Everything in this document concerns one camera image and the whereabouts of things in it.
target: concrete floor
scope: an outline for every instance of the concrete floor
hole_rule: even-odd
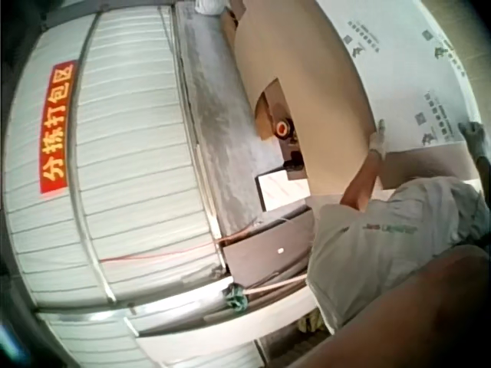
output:
[[[282,154],[276,139],[256,135],[219,18],[197,14],[194,2],[177,3],[176,13],[189,105],[222,233],[294,211],[304,201],[262,212],[255,177],[281,166]]]

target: gloved hand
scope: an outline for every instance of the gloved hand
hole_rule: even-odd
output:
[[[377,125],[377,131],[370,136],[369,150],[380,153],[381,158],[385,159],[385,121],[380,119]]]
[[[459,130],[466,139],[467,148],[474,162],[480,157],[491,158],[491,143],[482,124],[473,121],[459,123]]]

